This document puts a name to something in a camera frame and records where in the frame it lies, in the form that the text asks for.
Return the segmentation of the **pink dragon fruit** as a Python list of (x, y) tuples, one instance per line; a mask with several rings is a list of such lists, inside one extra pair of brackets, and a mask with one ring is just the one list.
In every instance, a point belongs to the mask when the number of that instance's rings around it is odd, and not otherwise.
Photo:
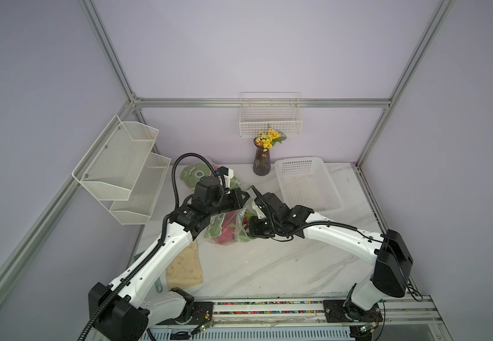
[(247, 234), (249, 213), (235, 211), (227, 213), (220, 226), (220, 234), (213, 237), (212, 241), (218, 245), (228, 246), (234, 243), (247, 243), (251, 241)]

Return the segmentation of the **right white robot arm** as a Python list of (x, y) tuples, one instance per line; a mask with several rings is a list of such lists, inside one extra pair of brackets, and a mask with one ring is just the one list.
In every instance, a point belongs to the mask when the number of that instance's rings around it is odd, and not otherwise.
[(251, 238), (290, 242), (295, 237), (326, 243), (346, 251), (372, 270), (349, 290), (347, 298), (335, 309), (339, 321), (357, 322), (372, 316), (386, 297), (410, 295), (420, 302), (422, 295), (410, 282), (413, 257), (401, 234), (394, 230), (376, 233), (350, 224), (332, 221), (313, 209), (289, 207), (273, 193), (261, 194), (255, 187), (252, 204), (255, 216), (248, 222)]

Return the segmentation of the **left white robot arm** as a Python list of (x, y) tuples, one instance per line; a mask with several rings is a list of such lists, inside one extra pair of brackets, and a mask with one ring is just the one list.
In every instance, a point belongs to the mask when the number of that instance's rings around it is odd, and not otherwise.
[(171, 262), (203, 232), (213, 217), (241, 210), (249, 194), (231, 186), (234, 172), (228, 167), (215, 169), (197, 153), (185, 153), (181, 162), (196, 158), (208, 166), (210, 175), (202, 177), (191, 197), (181, 200), (176, 183), (176, 169), (171, 169), (174, 208), (162, 220), (158, 239), (132, 265), (109, 284), (97, 283), (88, 294), (90, 318), (79, 340), (87, 340), (96, 330), (109, 340), (139, 340), (147, 330), (168, 319), (188, 314), (188, 295), (173, 289), (160, 303), (147, 302), (156, 280)]

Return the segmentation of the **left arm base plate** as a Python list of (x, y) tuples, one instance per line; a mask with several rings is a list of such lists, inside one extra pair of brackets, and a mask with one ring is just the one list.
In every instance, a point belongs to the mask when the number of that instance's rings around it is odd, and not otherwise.
[(182, 315), (176, 318), (177, 325), (200, 325), (207, 319), (212, 319), (214, 303), (209, 301), (194, 302), (186, 307)]

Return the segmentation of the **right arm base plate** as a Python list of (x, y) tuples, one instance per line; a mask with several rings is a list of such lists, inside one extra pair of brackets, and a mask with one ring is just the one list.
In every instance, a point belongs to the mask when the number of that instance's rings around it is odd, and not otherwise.
[(377, 304), (365, 311), (346, 300), (324, 300), (323, 312), (328, 323), (380, 323), (383, 321)]

